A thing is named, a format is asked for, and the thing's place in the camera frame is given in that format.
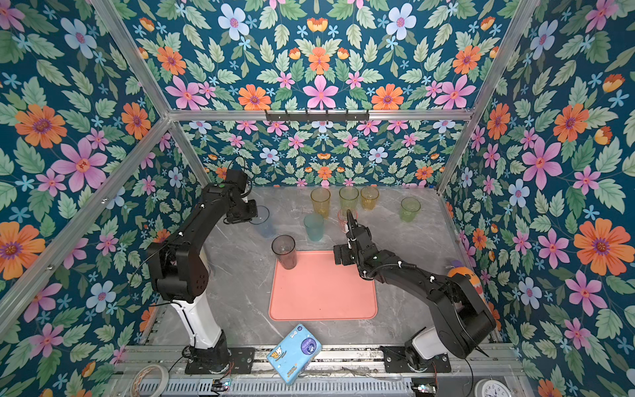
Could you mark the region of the blue translucent plastic cup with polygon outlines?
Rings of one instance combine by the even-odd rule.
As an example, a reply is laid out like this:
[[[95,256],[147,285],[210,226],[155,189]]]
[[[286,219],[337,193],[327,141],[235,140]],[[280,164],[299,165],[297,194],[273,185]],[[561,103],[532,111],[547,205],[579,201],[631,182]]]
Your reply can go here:
[[[264,205],[258,205],[256,209],[257,215],[250,221],[250,224],[263,238],[272,238],[275,235],[275,228],[269,208]]]

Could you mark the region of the dark grey plastic cup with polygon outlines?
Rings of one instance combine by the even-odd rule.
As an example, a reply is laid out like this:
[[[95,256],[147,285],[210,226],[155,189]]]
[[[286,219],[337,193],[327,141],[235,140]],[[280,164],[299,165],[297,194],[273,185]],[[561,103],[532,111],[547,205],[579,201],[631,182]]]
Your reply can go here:
[[[296,242],[289,235],[277,236],[271,243],[271,249],[279,264],[286,270],[292,270],[297,266]]]

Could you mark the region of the pink rectangular tray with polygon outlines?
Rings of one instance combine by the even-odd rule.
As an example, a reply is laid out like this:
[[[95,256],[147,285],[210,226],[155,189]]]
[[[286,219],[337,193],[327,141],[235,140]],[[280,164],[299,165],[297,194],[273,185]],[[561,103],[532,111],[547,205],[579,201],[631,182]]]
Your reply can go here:
[[[299,251],[296,267],[275,266],[269,316],[274,321],[373,319],[378,304],[373,281],[355,266],[335,263],[330,251]]]

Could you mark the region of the clear plastic cup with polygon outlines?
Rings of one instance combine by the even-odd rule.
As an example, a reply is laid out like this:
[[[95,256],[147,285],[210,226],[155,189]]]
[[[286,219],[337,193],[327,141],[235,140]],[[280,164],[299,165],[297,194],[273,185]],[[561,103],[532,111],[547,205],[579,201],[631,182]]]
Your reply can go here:
[[[304,206],[302,202],[297,199],[289,201],[287,210],[289,210],[289,216],[296,220],[299,220],[304,214]]]

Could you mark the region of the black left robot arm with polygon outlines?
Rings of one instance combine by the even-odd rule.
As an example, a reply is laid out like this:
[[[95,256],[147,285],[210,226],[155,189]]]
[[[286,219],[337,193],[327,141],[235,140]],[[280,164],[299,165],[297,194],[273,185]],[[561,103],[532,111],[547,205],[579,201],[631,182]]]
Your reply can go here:
[[[242,170],[228,170],[221,183],[203,188],[198,203],[174,233],[147,249],[152,288],[175,309],[190,339],[185,348],[191,361],[188,373],[218,374],[231,365],[227,337],[206,297],[210,270],[201,254],[220,220],[249,223],[258,215],[256,201],[246,198],[250,192],[250,177]]]

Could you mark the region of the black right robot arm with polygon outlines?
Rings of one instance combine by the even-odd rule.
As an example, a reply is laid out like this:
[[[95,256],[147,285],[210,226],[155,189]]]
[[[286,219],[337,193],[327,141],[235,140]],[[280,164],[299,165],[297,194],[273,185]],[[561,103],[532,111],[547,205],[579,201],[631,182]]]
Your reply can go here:
[[[347,215],[347,243],[334,246],[335,263],[355,266],[365,281],[396,286],[423,301],[433,326],[416,334],[406,347],[422,360],[451,354],[466,359],[495,330],[496,322],[468,275],[425,271],[403,261],[392,251],[380,250],[367,226]]]

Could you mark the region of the olive green plastic cup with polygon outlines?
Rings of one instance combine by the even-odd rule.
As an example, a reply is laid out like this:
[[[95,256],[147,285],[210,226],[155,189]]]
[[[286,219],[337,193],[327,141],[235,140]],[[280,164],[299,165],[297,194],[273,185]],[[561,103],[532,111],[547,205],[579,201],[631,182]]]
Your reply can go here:
[[[339,198],[342,213],[347,210],[356,211],[360,197],[360,191],[355,186],[344,186],[339,190]]]

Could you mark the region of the amber plastic cup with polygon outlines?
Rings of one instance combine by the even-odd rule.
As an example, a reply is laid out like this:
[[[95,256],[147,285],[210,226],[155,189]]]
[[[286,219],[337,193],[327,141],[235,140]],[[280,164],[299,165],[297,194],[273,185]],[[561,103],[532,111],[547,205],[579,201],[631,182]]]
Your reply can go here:
[[[377,205],[380,191],[375,186],[366,186],[360,191],[361,206],[365,211],[371,211]]]

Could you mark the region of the yellow plastic cup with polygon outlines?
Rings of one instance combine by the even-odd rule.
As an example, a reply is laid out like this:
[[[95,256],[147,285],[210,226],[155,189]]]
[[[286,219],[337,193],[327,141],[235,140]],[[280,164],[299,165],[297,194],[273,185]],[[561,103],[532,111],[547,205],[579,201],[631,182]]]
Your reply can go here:
[[[328,218],[330,213],[330,199],[331,193],[326,188],[315,188],[312,190],[310,198],[314,212],[321,215],[323,218]]]

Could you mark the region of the light green plastic cup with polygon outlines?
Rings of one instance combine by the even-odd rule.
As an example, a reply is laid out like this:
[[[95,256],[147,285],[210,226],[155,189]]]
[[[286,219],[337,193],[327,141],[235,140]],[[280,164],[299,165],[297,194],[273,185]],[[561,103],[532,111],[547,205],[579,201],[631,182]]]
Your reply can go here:
[[[403,198],[400,203],[400,219],[405,223],[411,223],[421,210],[421,203],[415,197]]]

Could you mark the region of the orange plush toy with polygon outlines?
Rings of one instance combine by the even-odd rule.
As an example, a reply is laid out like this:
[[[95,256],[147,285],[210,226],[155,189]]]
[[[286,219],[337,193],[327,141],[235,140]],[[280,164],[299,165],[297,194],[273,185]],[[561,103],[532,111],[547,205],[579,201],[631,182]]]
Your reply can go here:
[[[474,273],[474,271],[471,268],[466,266],[458,266],[458,267],[451,268],[450,271],[448,271],[447,276],[448,277],[466,276],[475,288],[481,286],[480,278],[476,275],[476,273]]]

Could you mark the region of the blue cartoon box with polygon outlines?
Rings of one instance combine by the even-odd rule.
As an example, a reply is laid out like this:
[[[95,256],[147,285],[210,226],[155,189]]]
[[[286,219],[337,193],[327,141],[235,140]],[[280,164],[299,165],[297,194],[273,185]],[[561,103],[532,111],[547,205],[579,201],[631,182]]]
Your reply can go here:
[[[321,342],[303,324],[298,324],[266,359],[286,385],[293,385],[321,350]]]

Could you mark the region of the white clock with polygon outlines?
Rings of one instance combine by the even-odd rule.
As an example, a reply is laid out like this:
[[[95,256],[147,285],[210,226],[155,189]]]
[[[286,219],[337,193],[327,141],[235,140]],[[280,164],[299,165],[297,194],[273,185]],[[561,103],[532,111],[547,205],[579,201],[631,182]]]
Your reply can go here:
[[[475,397],[512,397],[512,392],[501,381],[493,379],[479,380],[474,389]]]

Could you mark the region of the clear tape roll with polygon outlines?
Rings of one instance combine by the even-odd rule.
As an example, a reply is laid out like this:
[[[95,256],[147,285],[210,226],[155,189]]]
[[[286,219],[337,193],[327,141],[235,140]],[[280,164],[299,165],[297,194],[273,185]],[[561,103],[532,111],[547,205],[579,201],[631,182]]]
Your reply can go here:
[[[129,387],[129,394],[132,397],[141,397],[142,392],[148,385],[151,397],[162,396],[170,382],[170,373],[159,364],[150,364],[137,372]]]

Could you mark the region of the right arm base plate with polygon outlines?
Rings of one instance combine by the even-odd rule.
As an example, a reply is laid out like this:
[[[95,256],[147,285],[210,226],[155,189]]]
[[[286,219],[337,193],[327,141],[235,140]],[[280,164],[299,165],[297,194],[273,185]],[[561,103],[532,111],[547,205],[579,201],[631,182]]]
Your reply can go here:
[[[411,347],[380,346],[384,355],[387,373],[450,373],[451,363],[448,355],[437,355],[424,359]]]

